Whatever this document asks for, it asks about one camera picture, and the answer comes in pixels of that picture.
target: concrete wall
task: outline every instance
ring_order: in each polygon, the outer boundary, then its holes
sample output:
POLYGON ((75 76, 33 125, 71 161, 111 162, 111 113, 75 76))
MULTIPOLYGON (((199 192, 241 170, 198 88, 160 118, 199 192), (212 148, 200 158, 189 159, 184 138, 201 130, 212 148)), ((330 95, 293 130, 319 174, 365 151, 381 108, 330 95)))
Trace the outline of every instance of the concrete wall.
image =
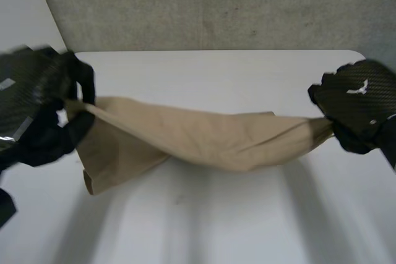
POLYGON ((76 51, 353 49, 396 66, 396 0, 47 0, 76 51))

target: black robotic finger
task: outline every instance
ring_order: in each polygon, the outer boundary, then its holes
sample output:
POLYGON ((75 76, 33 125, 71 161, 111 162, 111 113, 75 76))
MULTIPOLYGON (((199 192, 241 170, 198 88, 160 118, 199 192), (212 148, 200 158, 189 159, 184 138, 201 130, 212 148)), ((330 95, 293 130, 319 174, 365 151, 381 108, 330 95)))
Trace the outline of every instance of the black robotic finger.
POLYGON ((315 94, 316 94, 316 91, 318 91, 318 89, 320 87, 321 87, 320 85, 311 85, 308 88, 308 95, 309 95, 309 98, 311 99, 313 104, 317 104, 316 99, 315 99, 315 94))
POLYGON ((16 212, 17 209, 15 208, 11 196, 0 189, 0 228, 3 227, 16 212))
POLYGON ((79 112, 60 131, 64 153, 71 153, 93 126, 95 116, 88 111, 79 112))
MULTIPOLYGON (((72 82, 77 82, 81 86, 82 101, 95 104, 95 73, 92 67, 78 60, 73 52, 62 54, 59 59, 67 62, 67 71, 72 82)), ((77 89, 74 84, 71 86, 70 96, 72 99, 77 99, 77 89)))
POLYGON ((351 153, 364 155, 369 153, 374 147, 369 147, 365 143, 363 143, 360 139, 356 137, 354 133, 352 133, 348 128, 342 126, 336 122, 332 124, 334 136, 340 142, 341 147, 345 151, 349 151, 351 153))

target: beige cloth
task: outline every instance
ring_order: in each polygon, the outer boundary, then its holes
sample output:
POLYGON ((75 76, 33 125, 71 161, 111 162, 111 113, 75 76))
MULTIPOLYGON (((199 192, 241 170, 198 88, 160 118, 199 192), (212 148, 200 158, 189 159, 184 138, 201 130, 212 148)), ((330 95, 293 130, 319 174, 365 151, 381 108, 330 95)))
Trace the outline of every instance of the beige cloth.
POLYGON ((77 151, 91 194, 99 194, 175 156, 191 163, 245 172, 286 163, 332 135, 324 118, 273 113, 216 114, 129 98, 102 97, 85 108, 95 123, 77 151))

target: wrinkled cloth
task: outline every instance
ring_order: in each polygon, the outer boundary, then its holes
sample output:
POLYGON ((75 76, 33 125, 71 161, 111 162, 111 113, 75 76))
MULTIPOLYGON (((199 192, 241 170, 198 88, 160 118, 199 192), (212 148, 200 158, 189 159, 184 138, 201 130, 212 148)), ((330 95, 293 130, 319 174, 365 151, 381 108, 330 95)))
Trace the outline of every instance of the wrinkled cloth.
POLYGON ((203 166, 246 172, 300 157, 332 135, 324 118, 273 113, 217 114, 159 106, 129 98, 99 97, 96 106, 76 101, 69 117, 95 115, 77 147, 91 194, 122 184, 169 156, 203 166))

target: cloth fold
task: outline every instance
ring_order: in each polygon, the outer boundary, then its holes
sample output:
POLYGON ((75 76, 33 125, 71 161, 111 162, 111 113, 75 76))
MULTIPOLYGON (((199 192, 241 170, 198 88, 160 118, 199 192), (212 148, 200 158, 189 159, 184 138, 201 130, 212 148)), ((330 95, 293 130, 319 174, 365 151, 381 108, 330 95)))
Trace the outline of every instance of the cloth fold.
POLYGON ((217 114, 99 97, 97 105, 69 102, 69 118, 85 109, 95 115, 77 148, 91 194, 175 156, 190 163, 245 172, 286 163, 332 135, 325 118, 275 116, 272 112, 217 114))

